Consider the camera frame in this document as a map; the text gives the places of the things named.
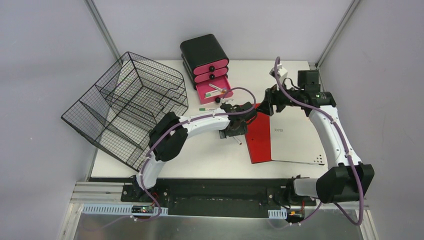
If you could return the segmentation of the red brown white marker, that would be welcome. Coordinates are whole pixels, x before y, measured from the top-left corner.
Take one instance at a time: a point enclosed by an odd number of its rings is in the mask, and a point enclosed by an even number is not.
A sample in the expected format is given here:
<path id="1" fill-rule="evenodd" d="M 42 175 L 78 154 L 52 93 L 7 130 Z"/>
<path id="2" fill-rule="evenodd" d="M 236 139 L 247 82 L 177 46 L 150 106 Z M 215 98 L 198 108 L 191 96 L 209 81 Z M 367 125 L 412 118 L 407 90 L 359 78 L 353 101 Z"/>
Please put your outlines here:
<path id="1" fill-rule="evenodd" d="M 242 145 L 242 142 L 235 136 L 233 136 L 233 139 L 237 142 L 238 145 Z"/>

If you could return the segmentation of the brown cap white marker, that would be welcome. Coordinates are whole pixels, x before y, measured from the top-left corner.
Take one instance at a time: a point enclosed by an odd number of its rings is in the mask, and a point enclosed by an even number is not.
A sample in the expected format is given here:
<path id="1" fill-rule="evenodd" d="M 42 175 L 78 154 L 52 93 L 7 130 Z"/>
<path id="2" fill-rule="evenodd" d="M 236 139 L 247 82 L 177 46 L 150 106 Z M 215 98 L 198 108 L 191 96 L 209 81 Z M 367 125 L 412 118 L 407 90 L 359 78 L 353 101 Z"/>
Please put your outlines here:
<path id="1" fill-rule="evenodd" d="M 227 91 L 227 89 L 225 87 L 224 88 L 221 88 L 221 87 L 218 87 L 218 86 L 216 86 L 216 85 L 214 85 L 212 83 L 209 83 L 208 85 L 211 88 L 215 89 L 216 91 L 219 91 L 219 92 L 222 92 L 222 93 L 225 93 Z"/>

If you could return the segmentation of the green cap white marker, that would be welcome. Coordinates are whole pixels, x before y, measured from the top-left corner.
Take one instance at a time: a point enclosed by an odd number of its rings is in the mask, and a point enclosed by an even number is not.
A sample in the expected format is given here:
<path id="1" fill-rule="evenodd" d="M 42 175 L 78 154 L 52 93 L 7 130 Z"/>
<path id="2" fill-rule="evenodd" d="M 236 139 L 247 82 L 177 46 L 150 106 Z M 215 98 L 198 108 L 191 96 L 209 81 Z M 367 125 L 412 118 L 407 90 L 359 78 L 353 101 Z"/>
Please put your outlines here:
<path id="1" fill-rule="evenodd" d="M 219 95 L 222 95 L 222 94 L 224 94 L 224 92 L 220 92 L 220 91 L 215 90 L 215 91 L 206 92 L 204 94 L 204 97 L 210 98 L 210 97 L 219 96 Z"/>

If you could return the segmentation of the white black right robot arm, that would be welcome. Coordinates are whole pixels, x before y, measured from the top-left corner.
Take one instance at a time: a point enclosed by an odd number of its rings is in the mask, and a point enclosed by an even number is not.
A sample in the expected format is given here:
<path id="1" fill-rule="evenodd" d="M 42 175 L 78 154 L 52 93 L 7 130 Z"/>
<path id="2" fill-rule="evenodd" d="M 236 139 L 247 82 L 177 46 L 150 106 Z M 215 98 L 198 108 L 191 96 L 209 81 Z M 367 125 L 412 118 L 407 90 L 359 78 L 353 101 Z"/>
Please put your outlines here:
<path id="1" fill-rule="evenodd" d="M 276 84 L 265 90 L 257 110 L 270 117 L 286 107 L 304 110 L 321 141 L 328 170 L 319 178 L 292 178 L 283 192 L 284 200 L 296 205 L 308 196 L 324 204 L 363 204 L 375 171 L 371 164 L 363 163 L 350 144 L 332 93 L 321 91 L 317 70 L 298 71 L 299 86 L 292 88 L 285 85 L 287 73 L 285 68 L 270 71 Z"/>

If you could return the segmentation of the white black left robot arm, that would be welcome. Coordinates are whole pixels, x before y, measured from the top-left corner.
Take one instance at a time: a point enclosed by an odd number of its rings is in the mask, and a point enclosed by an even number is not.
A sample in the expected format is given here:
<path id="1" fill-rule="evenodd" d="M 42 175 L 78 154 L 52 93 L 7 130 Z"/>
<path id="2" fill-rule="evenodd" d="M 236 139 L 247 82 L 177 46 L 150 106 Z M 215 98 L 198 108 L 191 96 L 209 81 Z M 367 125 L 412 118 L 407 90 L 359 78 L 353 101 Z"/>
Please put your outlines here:
<path id="1" fill-rule="evenodd" d="M 165 114 L 149 133 L 149 149 L 145 161 L 137 173 L 137 185 L 133 195 L 140 202 L 152 198 L 153 187 L 164 165 L 176 158 L 186 140 L 212 131 L 222 131 L 227 137 L 247 132 L 247 125 L 255 120 L 257 111 L 254 105 L 223 104 L 218 108 L 193 116 L 177 116 L 173 111 Z"/>

